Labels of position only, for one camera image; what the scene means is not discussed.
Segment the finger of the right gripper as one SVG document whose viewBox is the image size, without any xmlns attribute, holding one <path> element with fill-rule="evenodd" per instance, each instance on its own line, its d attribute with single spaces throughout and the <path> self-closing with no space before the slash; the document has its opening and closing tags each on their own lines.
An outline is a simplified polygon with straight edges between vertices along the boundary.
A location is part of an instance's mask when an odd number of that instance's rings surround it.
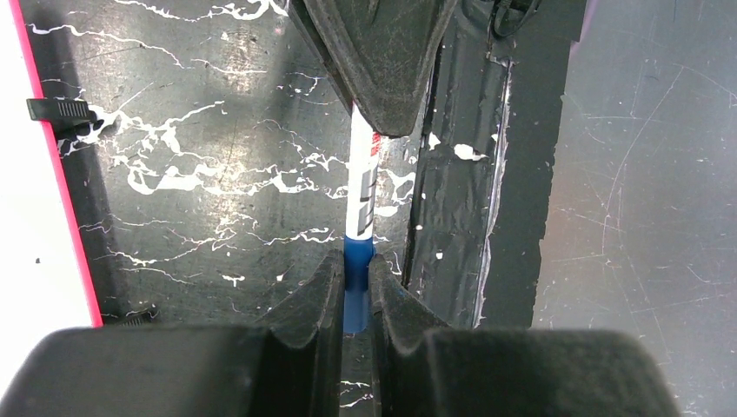
<svg viewBox="0 0 737 417">
<path fill-rule="evenodd" d="M 358 108 L 374 131 L 389 137 L 412 133 L 455 6 L 444 0 L 287 3 L 345 108 Z"/>
</svg>

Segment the blue marker cap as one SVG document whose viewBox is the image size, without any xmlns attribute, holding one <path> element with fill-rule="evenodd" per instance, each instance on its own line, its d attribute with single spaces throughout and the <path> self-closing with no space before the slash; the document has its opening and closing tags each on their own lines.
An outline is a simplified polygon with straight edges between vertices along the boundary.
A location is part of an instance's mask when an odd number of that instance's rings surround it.
<svg viewBox="0 0 737 417">
<path fill-rule="evenodd" d="M 369 322 L 369 264 L 375 255 L 372 240 L 345 238 L 343 332 L 357 334 Z"/>
</svg>

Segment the white marker pen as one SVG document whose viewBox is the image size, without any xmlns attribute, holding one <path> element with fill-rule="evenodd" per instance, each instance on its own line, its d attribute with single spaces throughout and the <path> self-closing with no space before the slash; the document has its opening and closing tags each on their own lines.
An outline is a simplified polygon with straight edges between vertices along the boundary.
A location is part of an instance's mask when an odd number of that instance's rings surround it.
<svg viewBox="0 0 737 417">
<path fill-rule="evenodd" d="M 364 241 L 373 236 L 376 182 L 382 135 L 375 132 L 353 103 L 345 235 Z"/>
</svg>

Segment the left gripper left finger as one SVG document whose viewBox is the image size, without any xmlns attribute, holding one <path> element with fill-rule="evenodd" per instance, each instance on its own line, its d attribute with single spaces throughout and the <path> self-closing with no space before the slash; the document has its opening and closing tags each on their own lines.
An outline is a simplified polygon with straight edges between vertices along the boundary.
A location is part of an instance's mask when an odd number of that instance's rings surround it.
<svg viewBox="0 0 737 417">
<path fill-rule="evenodd" d="M 251 325 L 57 331 L 30 353 L 4 416 L 336 416 L 344 266 L 311 278 Z"/>
</svg>

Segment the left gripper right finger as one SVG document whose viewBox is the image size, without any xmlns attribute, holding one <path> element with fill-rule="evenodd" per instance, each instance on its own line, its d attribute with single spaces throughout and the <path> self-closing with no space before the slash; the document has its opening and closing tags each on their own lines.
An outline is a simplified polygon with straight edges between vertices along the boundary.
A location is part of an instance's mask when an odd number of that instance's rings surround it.
<svg viewBox="0 0 737 417">
<path fill-rule="evenodd" d="M 606 330 L 459 329 L 375 257 L 375 412 L 380 416 L 675 416 L 674 397 L 634 338 Z"/>
</svg>

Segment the pink framed whiteboard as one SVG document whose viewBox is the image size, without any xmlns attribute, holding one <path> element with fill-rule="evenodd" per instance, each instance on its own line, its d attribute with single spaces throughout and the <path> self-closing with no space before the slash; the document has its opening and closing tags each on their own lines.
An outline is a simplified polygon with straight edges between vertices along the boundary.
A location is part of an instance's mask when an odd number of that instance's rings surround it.
<svg viewBox="0 0 737 417">
<path fill-rule="evenodd" d="M 16 1 L 1 4 L 1 413 L 77 416 L 59 337 L 102 322 Z"/>
</svg>

